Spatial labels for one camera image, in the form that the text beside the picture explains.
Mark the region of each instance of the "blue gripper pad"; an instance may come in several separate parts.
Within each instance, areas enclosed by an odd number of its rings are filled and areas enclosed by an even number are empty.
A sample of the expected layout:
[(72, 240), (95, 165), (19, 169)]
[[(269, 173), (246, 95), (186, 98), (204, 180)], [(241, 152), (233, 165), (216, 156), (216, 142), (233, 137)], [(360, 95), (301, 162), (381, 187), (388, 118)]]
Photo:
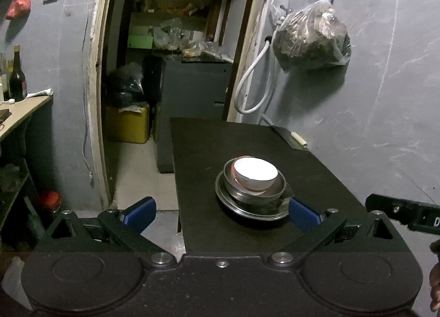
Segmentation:
[(321, 218), (318, 214), (311, 211), (294, 198), (289, 202), (289, 216), (292, 223), (303, 233), (308, 233), (321, 224)]
[(156, 201), (145, 197), (121, 213), (122, 222), (138, 234), (143, 232), (156, 218)]

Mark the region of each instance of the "black tabletop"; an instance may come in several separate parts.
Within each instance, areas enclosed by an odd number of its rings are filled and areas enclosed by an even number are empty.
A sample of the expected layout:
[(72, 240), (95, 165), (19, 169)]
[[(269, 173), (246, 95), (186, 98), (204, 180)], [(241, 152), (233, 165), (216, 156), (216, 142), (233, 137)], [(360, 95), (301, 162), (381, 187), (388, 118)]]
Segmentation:
[(252, 155), (274, 164), (294, 195), (314, 208), (338, 208), (349, 220), (365, 208), (311, 152), (291, 148), (272, 128), (172, 118), (174, 173), (187, 252), (273, 252), (302, 235), (289, 218), (256, 222), (219, 201), (214, 183), (226, 161)]

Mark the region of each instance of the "electrical cable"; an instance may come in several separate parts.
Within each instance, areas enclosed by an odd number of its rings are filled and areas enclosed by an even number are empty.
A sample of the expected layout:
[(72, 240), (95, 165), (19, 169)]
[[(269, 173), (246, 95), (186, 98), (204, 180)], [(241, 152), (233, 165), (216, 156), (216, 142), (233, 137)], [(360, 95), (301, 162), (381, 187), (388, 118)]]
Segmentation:
[(254, 62), (246, 70), (245, 74), (240, 79), (240, 81), (239, 81), (239, 83), (237, 85), (237, 88), (235, 89), (235, 92), (234, 92), (234, 107), (242, 115), (247, 115), (247, 114), (250, 114), (250, 113), (255, 112), (256, 110), (258, 110), (266, 102), (266, 100), (270, 96), (270, 93), (272, 92), (272, 89), (273, 89), (273, 72), (274, 72), (274, 62), (275, 62), (275, 57), (274, 57), (274, 54), (273, 54), (273, 48), (269, 52), (271, 54), (271, 56), (272, 56), (271, 59), (272, 59), (273, 63), (272, 63), (271, 68), (269, 70), (268, 82), (267, 82), (267, 85), (266, 85), (266, 89), (265, 89), (265, 93), (263, 95), (263, 98), (254, 107), (249, 108), (247, 110), (245, 108), (242, 109), (240, 107), (240, 103), (239, 103), (238, 100), (239, 100), (239, 95), (240, 95), (241, 89), (243, 88), (243, 85), (247, 81), (247, 79), (248, 79), (249, 75), (251, 74), (251, 72), (254, 71), (255, 66), (257, 66), (258, 62), (263, 58), (263, 56), (266, 54), (266, 52), (272, 46), (271, 45), (271, 41), (275, 38), (277, 30), (278, 30), (278, 28), (275, 29), (271, 39), (266, 38), (265, 46), (261, 50), (260, 54), (258, 54), (258, 56), (254, 60)]
[(84, 29), (84, 38), (82, 43), (82, 50), (81, 50), (81, 73), (82, 73), (82, 80), (83, 80), (83, 113), (84, 113), (84, 139), (83, 139), (83, 145), (82, 145), (82, 155), (84, 159), (84, 163), (87, 166), (87, 169), (89, 170), (89, 177), (90, 177), (90, 183), (93, 182), (93, 173), (92, 169), (90, 168), (89, 162), (87, 162), (87, 159), (85, 157), (85, 147), (87, 143), (87, 136), (89, 134), (89, 125), (87, 121), (87, 114), (86, 114), (86, 100), (87, 100), (87, 87), (86, 82), (84, 78), (84, 46), (85, 46), (85, 39), (87, 36), (87, 27), (89, 26), (89, 0), (87, 0), (87, 19), (85, 22), (85, 29)]

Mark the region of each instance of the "hanging plastic bag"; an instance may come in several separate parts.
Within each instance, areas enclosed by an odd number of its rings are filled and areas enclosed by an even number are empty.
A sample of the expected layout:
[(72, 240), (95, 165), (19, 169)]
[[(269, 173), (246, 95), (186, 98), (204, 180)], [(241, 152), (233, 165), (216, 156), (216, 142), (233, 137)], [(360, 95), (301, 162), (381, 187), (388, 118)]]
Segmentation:
[(293, 66), (309, 70), (349, 62), (350, 37), (332, 3), (320, 0), (286, 17), (273, 40), (274, 54), (284, 72)]
[(13, 0), (6, 13), (6, 19), (12, 20), (30, 13), (30, 0)]
[(18, 256), (14, 256), (1, 282), (1, 288), (15, 301), (32, 311), (32, 306), (21, 285), (21, 271), (24, 266), (25, 263)]
[(289, 8), (289, 0), (272, 0), (271, 2), (271, 16), (272, 23), (276, 25), (278, 20), (285, 16), (285, 11), (281, 9), (281, 6), (284, 8)]

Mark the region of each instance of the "red plastic bag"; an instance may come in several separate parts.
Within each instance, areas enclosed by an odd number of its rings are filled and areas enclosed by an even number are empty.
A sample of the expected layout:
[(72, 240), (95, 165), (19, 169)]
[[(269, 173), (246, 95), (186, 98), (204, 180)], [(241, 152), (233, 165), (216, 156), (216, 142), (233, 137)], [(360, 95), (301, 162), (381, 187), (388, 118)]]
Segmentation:
[(16, 19), (30, 13), (30, 0), (14, 0), (7, 10), (6, 19)]

